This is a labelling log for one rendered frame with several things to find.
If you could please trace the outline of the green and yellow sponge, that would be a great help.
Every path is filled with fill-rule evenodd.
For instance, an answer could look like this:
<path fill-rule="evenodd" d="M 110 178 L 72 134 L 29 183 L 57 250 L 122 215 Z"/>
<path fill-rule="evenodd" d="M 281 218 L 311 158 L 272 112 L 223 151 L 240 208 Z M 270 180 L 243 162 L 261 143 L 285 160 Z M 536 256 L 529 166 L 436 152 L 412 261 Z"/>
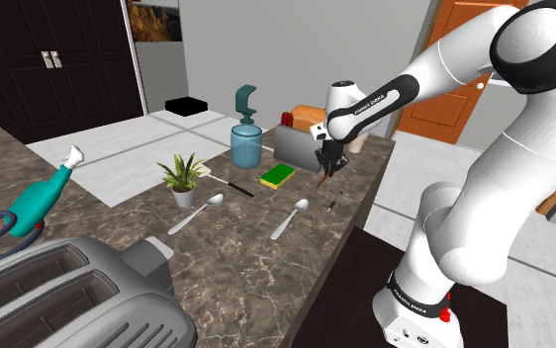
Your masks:
<path fill-rule="evenodd" d="M 279 163 L 261 176 L 260 183 L 264 186 L 277 190 L 294 174 L 295 169 L 293 167 Z"/>

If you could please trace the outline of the blue glass soap dispenser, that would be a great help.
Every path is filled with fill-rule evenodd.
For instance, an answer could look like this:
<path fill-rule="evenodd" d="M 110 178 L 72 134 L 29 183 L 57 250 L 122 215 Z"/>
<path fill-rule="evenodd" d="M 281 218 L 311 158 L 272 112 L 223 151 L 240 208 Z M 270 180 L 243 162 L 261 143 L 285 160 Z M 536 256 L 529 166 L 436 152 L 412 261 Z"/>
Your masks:
<path fill-rule="evenodd" d="M 241 169 L 254 168 L 261 160 L 262 129 L 252 118 L 256 111 L 248 106 L 248 98 L 255 90 L 255 86 L 245 84 L 235 92 L 235 110 L 242 114 L 242 118 L 238 125 L 232 127 L 231 158 L 233 164 Z"/>

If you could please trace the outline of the orange wooden door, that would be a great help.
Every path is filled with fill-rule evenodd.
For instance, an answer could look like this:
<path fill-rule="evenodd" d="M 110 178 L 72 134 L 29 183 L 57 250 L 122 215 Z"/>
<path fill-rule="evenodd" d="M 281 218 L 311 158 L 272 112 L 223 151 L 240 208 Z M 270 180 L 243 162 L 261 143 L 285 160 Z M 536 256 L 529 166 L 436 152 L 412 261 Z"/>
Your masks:
<path fill-rule="evenodd" d="M 528 0 L 436 0 L 419 52 L 490 8 L 513 5 L 521 9 L 527 4 Z M 400 118 L 394 121 L 391 135 L 404 131 L 455 144 L 490 78 L 491 73 L 485 74 L 450 93 L 403 108 Z"/>

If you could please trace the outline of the flat black box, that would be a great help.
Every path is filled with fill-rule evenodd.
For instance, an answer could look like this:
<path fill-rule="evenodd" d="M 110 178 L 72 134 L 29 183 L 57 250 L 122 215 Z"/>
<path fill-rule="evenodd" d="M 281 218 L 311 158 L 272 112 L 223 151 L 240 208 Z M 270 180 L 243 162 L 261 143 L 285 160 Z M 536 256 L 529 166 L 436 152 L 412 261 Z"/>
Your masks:
<path fill-rule="evenodd" d="M 206 101 L 187 96 L 165 101 L 164 109 L 182 117 L 189 117 L 208 111 L 209 107 Z"/>

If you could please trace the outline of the teal handheld sprayer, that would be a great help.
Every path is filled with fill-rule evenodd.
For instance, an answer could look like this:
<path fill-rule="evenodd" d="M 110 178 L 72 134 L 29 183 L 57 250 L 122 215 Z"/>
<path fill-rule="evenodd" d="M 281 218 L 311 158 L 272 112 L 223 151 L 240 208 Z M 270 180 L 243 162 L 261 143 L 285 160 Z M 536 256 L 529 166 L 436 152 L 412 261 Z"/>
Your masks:
<path fill-rule="evenodd" d="M 59 199 L 68 182 L 72 170 L 84 161 L 84 153 L 72 144 L 63 163 L 47 181 L 31 184 L 12 204 L 9 212 L 17 217 L 9 233 L 15 237 L 24 237 L 37 224 L 42 223 L 46 214 Z"/>

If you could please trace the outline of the dark robot stand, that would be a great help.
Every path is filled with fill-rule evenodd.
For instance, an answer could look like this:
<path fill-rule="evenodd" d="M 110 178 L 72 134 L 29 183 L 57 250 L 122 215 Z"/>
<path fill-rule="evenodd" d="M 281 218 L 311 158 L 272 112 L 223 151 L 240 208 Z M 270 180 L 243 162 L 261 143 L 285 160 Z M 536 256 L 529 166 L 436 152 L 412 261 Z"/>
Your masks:
<path fill-rule="evenodd" d="M 402 250 L 355 227 L 292 348 L 395 348 L 383 336 L 372 301 L 402 256 Z M 453 286 L 450 296 L 465 348 L 510 348 L 505 304 L 461 285 Z"/>

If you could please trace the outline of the large silver toaster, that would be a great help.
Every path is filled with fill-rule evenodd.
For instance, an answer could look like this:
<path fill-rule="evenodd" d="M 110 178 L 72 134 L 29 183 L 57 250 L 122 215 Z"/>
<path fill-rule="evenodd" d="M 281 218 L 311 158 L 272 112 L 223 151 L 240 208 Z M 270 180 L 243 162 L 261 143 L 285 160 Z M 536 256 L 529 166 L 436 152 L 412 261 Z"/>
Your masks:
<path fill-rule="evenodd" d="M 155 237 L 123 251 L 67 237 L 1 259 L 0 348 L 195 348 L 173 254 Z"/>

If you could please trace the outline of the beige cup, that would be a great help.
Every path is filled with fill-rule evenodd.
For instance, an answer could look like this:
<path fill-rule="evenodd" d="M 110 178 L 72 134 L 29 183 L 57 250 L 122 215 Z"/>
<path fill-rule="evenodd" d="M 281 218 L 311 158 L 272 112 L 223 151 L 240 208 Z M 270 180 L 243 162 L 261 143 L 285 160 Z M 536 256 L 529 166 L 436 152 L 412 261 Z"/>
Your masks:
<path fill-rule="evenodd" d="M 369 136 L 369 132 L 364 132 L 363 134 L 359 135 L 356 139 L 354 139 L 352 142 L 350 142 L 347 145 L 347 150 L 350 153 L 359 153 L 363 147 L 363 144 L 365 143 L 366 139 Z"/>

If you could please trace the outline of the black-handled pale spatula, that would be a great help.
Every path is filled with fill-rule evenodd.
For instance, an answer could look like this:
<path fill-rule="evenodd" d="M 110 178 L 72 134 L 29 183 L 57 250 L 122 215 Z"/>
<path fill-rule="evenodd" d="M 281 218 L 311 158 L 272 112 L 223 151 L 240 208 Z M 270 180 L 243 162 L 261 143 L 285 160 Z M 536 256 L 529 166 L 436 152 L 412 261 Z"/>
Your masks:
<path fill-rule="evenodd" d="M 219 177 L 214 176 L 214 175 L 212 174 L 211 169 L 210 169 L 209 167 L 205 166 L 204 164 L 202 164 L 202 165 L 200 166 L 200 172 L 201 172 L 201 174 L 200 174 L 201 177 L 209 177 L 209 178 L 211 178 L 211 179 L 214 179 L 214 180 L 216 180 L 216 181 L 219 181 L 219 182 L 221 182 L 221 183 L 224 183 L 224 184 L 226 184 L 226 185 L 232 187 L 233 189 L 235 189 L 235 190 L 237 190 L 237 191 L 239 191 L 239 192 L 241 192 L 241 193 L 247 195 L 249 198 L 253 198 L 253 197 L 254 197 L 254 195 L 253 195 L 252 193 L 250 193 L 250 192 L 248 192 L 247 190 L 241 188 L 240 186 L 238 186 L 238 185 L 236 185 L 236 184 L 234 184 L 234 183 L 232 183 L 232 182 L 229 182 L 229 181 L 227 181 L 227 180 L 224 180 L 224 179 L 221 179 L 221 178 L 219 178 Z"/>

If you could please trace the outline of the black double-door cabinet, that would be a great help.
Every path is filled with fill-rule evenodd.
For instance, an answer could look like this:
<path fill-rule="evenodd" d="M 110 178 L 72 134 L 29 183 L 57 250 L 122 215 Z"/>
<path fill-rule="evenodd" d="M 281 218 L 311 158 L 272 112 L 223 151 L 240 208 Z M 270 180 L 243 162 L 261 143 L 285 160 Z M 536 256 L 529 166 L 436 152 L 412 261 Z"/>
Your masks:
<path fill-rule="evenodd" d="M 23 144 L 136 118 L 121 0 L 0 0 L 0 128 Z"/>

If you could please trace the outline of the orange-brown bread slice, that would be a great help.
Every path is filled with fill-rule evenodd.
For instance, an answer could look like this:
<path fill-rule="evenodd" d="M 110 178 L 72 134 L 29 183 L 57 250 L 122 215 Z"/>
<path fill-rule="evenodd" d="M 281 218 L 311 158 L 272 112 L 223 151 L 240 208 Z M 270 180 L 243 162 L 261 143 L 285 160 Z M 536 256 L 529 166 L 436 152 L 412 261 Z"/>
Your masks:
<path fill-rule="evenodd" d="M 325 109 L 298 105 L 292 111 L 293 127 L 299 131 L 309 132 L 310 127 L 322 123 L 325 119 Z"/>

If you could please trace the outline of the landscape wall picture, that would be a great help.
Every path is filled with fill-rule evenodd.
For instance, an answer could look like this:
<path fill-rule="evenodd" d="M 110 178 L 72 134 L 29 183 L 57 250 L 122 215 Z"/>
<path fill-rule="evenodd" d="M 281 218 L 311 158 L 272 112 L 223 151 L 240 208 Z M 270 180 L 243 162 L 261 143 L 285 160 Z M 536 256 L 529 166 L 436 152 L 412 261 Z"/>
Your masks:
<path fill-rule="evenodd" d="M 179 0 L 126 0 L 136 43 L 181 42 Z"/>

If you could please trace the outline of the small grey toaster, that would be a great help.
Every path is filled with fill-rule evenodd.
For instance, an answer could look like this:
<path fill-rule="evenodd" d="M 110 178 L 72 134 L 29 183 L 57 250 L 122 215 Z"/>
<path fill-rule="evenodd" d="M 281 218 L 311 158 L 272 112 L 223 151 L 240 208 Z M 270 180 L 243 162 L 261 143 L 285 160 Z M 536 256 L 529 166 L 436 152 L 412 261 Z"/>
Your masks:
<path fill-rule="evenodd" d="M 305 131 L 284 125 L 275 129 L 274 157 L 297 167 L 318 173 L 322 166 L 315 151 L 323 145 Z"/>

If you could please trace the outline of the silver spoon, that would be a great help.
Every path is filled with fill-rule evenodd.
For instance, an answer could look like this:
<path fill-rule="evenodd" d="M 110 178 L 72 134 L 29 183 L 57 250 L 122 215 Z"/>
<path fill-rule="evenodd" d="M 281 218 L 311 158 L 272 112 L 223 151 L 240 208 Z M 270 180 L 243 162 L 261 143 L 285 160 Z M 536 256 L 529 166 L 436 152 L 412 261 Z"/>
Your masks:
<path fill-rule="evenodd" d="M 299 200 L 295 205 L 291 213 L 275 228 L 275 230 L 271 233 L 270 238 L 272 240 L 278 239 L 284 230 L 287 228 L 289 222 L 293 218 L 293 216 L 298 213 L 305 211 L 309 206 L 309 201 L 307 199 Z"/>
<path fill-rule="evenodd" d="M 186 224 L 188 224 L 196 215 L 198 215 L 204 208 L 206 207 L 213 207 L 219 205 L 224 199 L 223 194 L 216 194 L 209 198 L 198 210 L 196 210 L 191 215 L 187 216 L 186 218 L 182 219 L 180 222 L 172 226 L 167 233 L 169 235 L 175 234 L 179 230 L 181 230 Z"/>

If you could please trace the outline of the small potted green plant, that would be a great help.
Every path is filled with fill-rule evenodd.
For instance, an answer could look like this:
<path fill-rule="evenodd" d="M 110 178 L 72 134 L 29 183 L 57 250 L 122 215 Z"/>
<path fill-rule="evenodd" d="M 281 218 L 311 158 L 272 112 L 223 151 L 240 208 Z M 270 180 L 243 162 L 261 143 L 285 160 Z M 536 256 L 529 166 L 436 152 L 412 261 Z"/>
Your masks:
<path fill-rule="evenodd" d="M 157 163 L 164 172 L 162 180 L 167 183 L 179 208 L 193 207 L 197 179 L 202 174 L 203 159 L 196 160 L 195 154 L 191 154 L 187 160 L 180 154 L 174 154 L 173 159 L 173 169 L 165 164 Z"/>

